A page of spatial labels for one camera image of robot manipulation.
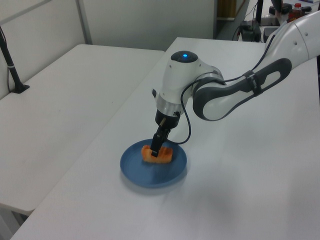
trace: white wall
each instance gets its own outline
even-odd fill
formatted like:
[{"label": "white wall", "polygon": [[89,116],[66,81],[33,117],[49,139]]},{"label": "white wall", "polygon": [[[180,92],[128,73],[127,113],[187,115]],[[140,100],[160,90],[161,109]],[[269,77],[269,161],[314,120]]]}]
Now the white wall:
[{"label": "white wall", "polygon": [[[51,0],[1,27],[22,82],[85,43],[76,0]],[[7,64],[1,52],[0,99],[7,94]]]},{"label": "white wall", "polygon": [[214,35],[217,0],[80,1],[94,45],[165,51],[176,37]]}]

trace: black cable stand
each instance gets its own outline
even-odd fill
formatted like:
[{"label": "black cable stand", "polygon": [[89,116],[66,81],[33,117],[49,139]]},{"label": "black cable stand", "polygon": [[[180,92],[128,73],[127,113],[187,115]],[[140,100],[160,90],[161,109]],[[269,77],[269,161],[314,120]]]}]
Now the black cable stand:
[{"label": "black cable stand", "polygon": [[9,50],[7,47],[7,40],[6,40],[4,32],[2,31],[1,26],[0,26],[0,48],[3,53],[4,59],[6,61],[8,70],[10,71],[12,79],[15,84],[15,88],[13,90],[11,90],[11,92],[16,93],[16,94],[21,94],[25,90],[27,90],[29,88],[29,86],[23,85],[22,82],[20,81],[16,67],[15,67],[14,62],[12,61],[11,55],[9,53]]}]

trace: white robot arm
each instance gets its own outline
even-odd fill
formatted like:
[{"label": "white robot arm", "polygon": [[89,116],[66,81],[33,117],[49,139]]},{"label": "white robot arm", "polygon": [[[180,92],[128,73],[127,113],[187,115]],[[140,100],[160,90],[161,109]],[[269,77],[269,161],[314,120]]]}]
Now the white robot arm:
[{"label": "white robot arm", "polygon": [[153,92],[159,128],[153,136],[152,155],[158,155],[170,130],[178,125],[190,97],[198,117],[217,121],[281,82],[295,67],[320,55],[320,31],[316,26],[319,22],[320,11],[282,25],[269,37],[258,64],[243,76],[228,81],[223,80],[216,67],[205,64],[192,52],[173,54],[161,91]]}]

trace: black cable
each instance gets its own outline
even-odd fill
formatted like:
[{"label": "black cable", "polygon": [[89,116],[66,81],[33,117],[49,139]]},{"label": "black cable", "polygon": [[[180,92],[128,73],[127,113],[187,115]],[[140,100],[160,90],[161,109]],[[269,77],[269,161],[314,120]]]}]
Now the black cable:
[{"label": "black cable", "polygon": [[[3,36],[4,42],[7,43],[6,35],[5,35],[4,31],[2,30],[1,26],[0,26],[0,33]],[[11,93],[11,90],[9,87],[9,67],[7,67],[6,84],[7,84],[9,93]]]},{"label": "black cable", "polygon": [[253,15],[252,15],[252,25],[254,24],[255,11],[256,11],[257,4],[254,6],[254,10],[253,10]]},{"label": "black cable", "polygon": [[236,29],[235,29],[235,31],[234,31],[234,34],[233,34],[233,36],[232,36],[232,40],[231,41],[233,41],[234,40],[234,38],[235,38],[235,34],[236,34],[236,32],[237,32],[237,30],[240,28],[240,26],[238,26]]},{"label": "black cable", "polygon": [[8,86],[8,91],[11,93],[10,87],[9,87],[9,68],[7,67],[7,75],[6,75],[6,84]]},{"label": "black cable", "polygon": [[7,42],[7,39],[6,39],[5,33],[4,33],[4,31],[2,30],[1,26],[0,26],[0,33],[2,34],[3,39],[4,39],[4,42],[6,43],[6,42]]},{"label": "black cable", "polygon": [[260,58],[260,60],[258,61],[258,63],[254,66],[254,68],[252,68],[251,71],[255,70],[255,69],[259,66],[259,64],[262,62],[262,60],[265,58],[265,56],[266,56],[266,54],[267,54],[267,52],[268,52],[268,50],[269,50],[269,48],[270,48],[270,45],[271,45],[273,39],[275,38],[275,36],[276,36],[276,35],[273,35],[273,36],[271,37],[271,39],[270,39],[270,41],[269,41],[269,43],[268,43],[268,46],[267,46],[266,49],[264,50],[264,53],[263,53],[262,57]]},{"label": "black cable", "polygon": [[246,17],[252,12],[252,10],[257,6],[257,4],[258,4],[258,3],[256,3],[256,4],[253,6],[253,8],[251,9],[251,11],[250,11],[247,15],[245,15],[244,18],[246,18]]}]

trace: orange object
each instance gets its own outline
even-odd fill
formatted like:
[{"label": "orange object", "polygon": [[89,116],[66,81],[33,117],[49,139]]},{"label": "orange object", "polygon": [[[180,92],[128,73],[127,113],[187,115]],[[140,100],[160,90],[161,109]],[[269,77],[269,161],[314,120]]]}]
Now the orange object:
[{"label": "orange object", "polygon": [[158,157],[152,156],[151,152],[149,145],[144,145],[142,147],[141,154],[143,161],[156,164],[168,164],[172,160],[173,149],[170,147],[162,146]]}]

